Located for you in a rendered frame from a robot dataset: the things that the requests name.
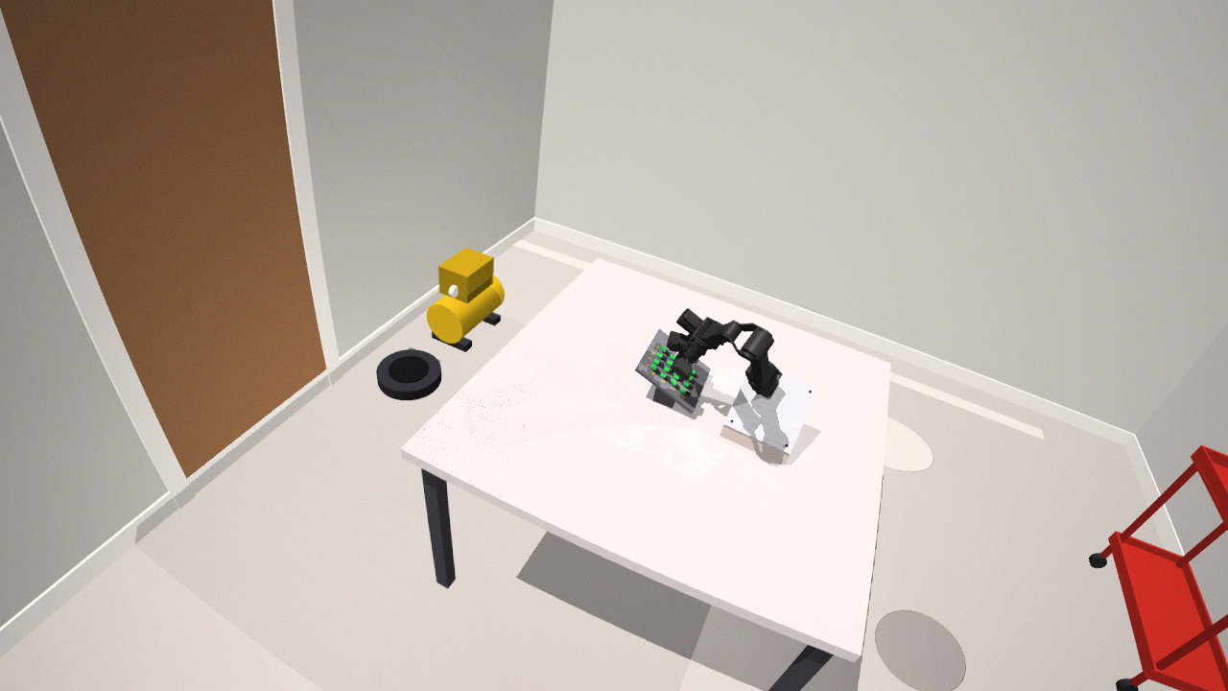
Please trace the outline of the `grey switch panel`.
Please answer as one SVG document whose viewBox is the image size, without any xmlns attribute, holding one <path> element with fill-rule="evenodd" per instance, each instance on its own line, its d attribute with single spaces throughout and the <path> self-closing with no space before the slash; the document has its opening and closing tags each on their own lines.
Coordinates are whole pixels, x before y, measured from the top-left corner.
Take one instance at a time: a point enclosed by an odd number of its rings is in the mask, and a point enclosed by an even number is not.
<svg viewBox="0 0 1228 691">
<path fill-rule="evenodd" d="M 653 340 L 650 341 L 650 349 L 645 351 L 635 371 L 643 379 L 648 379 L 652 385 L 656 385 L 653 403 L 664 404 L 672 409 L 674 403 L 678 403 L 686 412 L 693 412 L 702 392 L 702 384 L 707 380 L 710 368 L 702 366 L 701 360 L 698 360 L 698 363 L 693 365 L 693 377 L 683 380 L 678 373 L 670 371 L 678 351 L 667 349 L 670 334 L 659 329 Z"/>
</svg>

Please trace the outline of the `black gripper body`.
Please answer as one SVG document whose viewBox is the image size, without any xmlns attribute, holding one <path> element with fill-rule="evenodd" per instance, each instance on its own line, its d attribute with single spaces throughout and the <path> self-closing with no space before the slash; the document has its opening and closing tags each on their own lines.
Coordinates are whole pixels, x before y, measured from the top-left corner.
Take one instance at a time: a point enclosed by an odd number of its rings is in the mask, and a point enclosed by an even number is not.
<svg viewBox="0 0 1228 691">
<path fill-rule="evenodd" d="M 689 349 L 683 351 L 684 355 L 682 355 L 682 358 L 674 360 L 670 369 L 678 373 L 683 380 L 690 379 L 690 377 L 693 377 L 693 365 L 696 365 L 698 360 L 700 360 L 701 355 L 705 355 L 707 350 L 700 349 L 700 345 L 695 342 L 694 338 L 690 338 Z"/>
</svg>

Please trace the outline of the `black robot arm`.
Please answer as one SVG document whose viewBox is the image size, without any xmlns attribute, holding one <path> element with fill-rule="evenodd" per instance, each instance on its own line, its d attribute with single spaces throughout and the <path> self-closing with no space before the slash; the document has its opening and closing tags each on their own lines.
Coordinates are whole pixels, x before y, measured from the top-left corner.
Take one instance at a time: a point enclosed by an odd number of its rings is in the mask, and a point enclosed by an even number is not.
<svg viewBox="0 0 1228 691">
<path fill-rule="evenodd" d="M 740 323 L 734 320 L 722 324 L 707 318 L 707 315 L 705 319 L 701 319 L 689 307 L 682 312 L 680 318 L 675 323 L 690 334 L 670 331 L 670 339 L 667 342 L 667 349 L 670 349 L 670 351 L 682 350 L 680 353 L 686 351 L 690 345 L 690 338 L 694 338 L 695 342 L 702 350 L 716 350 L 720 349 L 720 345 L 725 345 L 725 342 L 732 342 L 737 353 L 740 353 L 742 358 L 750 362 L 744 373 L 745 379 L 748 379 L 749 385 L 752 385 L 756 394 L 771 398 L 772 392 L 779 388 L 782 372 L 768 358 L 768 350 L 772 346 L 772 334 L 763 326 L 758 326 L 754 322 Z M 742 349 L 737 349 L 734 342 L 737 338 L 740 338 L 740 333 L 749 331 L 753 333 L 748 340 L 743 342 Z"/>
</svg>

